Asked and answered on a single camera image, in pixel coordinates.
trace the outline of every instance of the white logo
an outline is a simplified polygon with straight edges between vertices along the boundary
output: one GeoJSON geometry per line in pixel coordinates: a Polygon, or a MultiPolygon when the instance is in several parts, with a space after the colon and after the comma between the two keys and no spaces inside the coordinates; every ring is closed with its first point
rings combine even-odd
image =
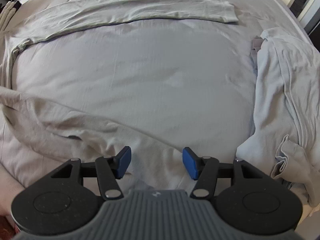
{"type": "Polygon", "coordinates": [[[160,192],[155,192],[155,193],[152,193],[152,195],[153,195],[154,197],[158,197],[158,196],[161,195],[161,193],[160,193],[160,192]]]}

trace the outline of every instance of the silver screw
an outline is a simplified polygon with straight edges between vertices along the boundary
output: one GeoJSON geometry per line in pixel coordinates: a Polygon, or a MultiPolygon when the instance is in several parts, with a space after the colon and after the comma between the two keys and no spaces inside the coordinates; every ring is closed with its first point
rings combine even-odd
{"type": "Polygon", "coordinates": [[[209,195],[209,191],[204,188],[198,188],[193,191],[193,195],[196,197],[206,197],[209,195]]]}
{"type": "Polygon", "coordinates": [[[117,189],[109,189],[105,192],[105,195],[107,198],[113,199],[113,198],[120,197],[121,192],[117,189]]]}

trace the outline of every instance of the ribbed surface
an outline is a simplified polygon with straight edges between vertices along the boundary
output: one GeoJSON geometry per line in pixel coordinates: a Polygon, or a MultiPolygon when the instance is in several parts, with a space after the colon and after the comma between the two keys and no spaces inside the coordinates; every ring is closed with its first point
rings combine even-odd
{"type": "MultiPolygon", "coordinates": [[[[83,228],[50,240],[301,240],[293,231],[277,236],[240,232],[216,214],[207,201],[190,199],[182,190],[133,191],[122,200],[105,202],[98,215],[83,228]]],[[[49,237],[21,233],[15,240],[49,237]]]]}

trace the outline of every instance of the bed sheet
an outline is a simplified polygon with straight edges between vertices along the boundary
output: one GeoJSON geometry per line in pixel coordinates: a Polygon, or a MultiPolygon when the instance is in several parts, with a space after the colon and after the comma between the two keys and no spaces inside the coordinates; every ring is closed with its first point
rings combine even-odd
{"type": "MultiPolygon", "coordinates": [[[[20,1],[7,29],[70,0],[20,1]]],[[[237,25],[142,20],[30,46],[15,62],[12,88],[105,116],[178,150],[189,146],[231,162],[254,129],[252,39],[278,26],[309,39],[280,0],[228,1],[237,25]]],[[[0,161],[24,186],[61,163],[20,144],[2,116],[0,124],[0,161]]]]}

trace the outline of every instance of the red fabric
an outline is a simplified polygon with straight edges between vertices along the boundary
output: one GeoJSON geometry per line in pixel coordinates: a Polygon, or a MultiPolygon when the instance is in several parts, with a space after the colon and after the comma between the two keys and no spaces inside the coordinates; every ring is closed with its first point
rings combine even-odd
{"type": "Polygon", "coordinates": [[[2,240],[10,240],[14,235],[15,231],[9,222],[5,217],[0,216],[0,238],[2,240]]]}

